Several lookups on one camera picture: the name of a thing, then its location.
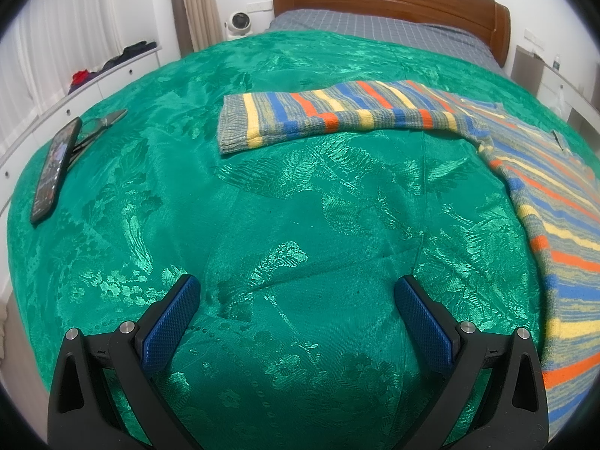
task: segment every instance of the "striped sweater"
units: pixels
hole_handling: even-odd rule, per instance
[[[550,435],[600,368],[600,190],[557,132],[412,81],[354,81],[301,93],[225,96],[221,153],[337,131],[442,129],[471,141],[508,183],[547,290],[542,370]]]

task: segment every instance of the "red cloth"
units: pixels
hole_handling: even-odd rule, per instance
[[[78,70],[75,74],[73,74],[73,80],[71,81],[71,86],[73,86],[74,84],[83,83],[88,76],[89,76],[89,71],[87,69]]]

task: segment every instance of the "blue gripper pad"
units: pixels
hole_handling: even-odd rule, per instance
[[[200,283],[190,276],[143,340],[140,365],[146,374],[166,367],[199,305]]]
[[[419,345],[430,369],[443,375],[452,372],[450,339],[404,278],[394,285],[394,300],[406,329]]]

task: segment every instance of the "gray striped bed sheet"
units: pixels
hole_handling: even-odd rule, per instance
[[[481,40],[455,27],[418,24],[383,16],[301,9],[278,15],[267,32],[276,30],[327,30],[375,41],[393,42],[458,57],[506,77],[490,49]]]

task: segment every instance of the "green blanket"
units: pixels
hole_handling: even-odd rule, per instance
[[[85,114],[129,110],[36,229],[29,211],[47,146],[19,179],[9,262],[44,383],[68,328],[137,319],[182,272],[200,279],[202,301],[156,382],[207,449],[391,448],[440,384],[394,306],[406,273],[455,318],[499,333],[527,326],[540,343],[544,301],[523,228],[504,183],[463,139],[381,130],[218,153],[223,95],[405,79],[502,102],[561,131],[600,172],[526,91],[461,60],[321,31],[213,46]]]

